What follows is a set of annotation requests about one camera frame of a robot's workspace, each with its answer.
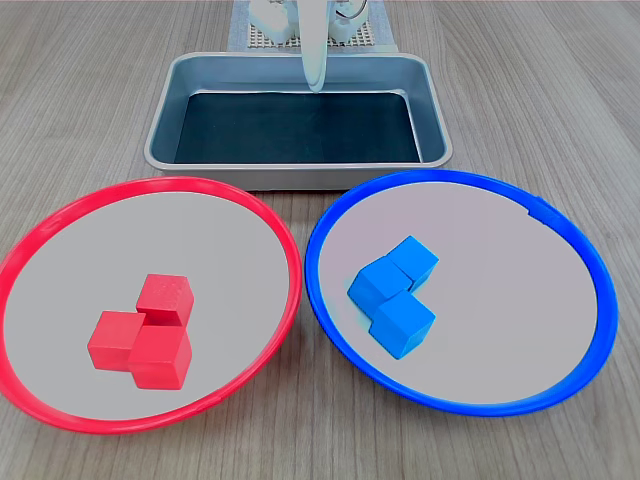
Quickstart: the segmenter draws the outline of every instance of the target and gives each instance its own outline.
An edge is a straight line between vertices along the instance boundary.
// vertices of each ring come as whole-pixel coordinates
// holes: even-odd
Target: blue cube
[[[409,292],[412,293],[427,281],[438,263],[438,257],[412,236],[391,250],[387,257],[411,279]]]
[[[372,318],[380,305],[410,286],[409,277],[387,257],[382,257],[358,272],[347,295]]]
[[[422,343],[435,318],[420,300],[409,292],[401,292],[380,305],[369,333],[399,360]]]

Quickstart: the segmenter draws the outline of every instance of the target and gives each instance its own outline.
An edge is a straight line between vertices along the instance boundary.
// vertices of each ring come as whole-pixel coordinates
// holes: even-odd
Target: red cube
[[[128,371],[129,354],[145,317],[144,313],[103,312],[88,345],[93,366]]]
[[[144,282],[136,310],[147,314],[148,325],[186,327],[193,301],[187,277],[151,274]]]
[[[129,371],[138,388],[180,390],[190,363],[185,328],[143,325],[129,356]]]

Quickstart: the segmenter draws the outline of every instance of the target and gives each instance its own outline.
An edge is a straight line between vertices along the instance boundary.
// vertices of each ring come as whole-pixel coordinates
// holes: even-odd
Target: table surface
[[[0,3],[0,254],[81,195],[156,175],[143,160],[169,63],[226,47],[231,3]],[[601,252],[620,303],[597,379],[550,410],[474,419],[355,370],[308,300],[271,363],[179,425],[54,430],[0,400],[3,479],[640,478],[640,4],[391,2],[431,66],[448,168],[518,185]],[[301,251],[337,194],[261,194]]]

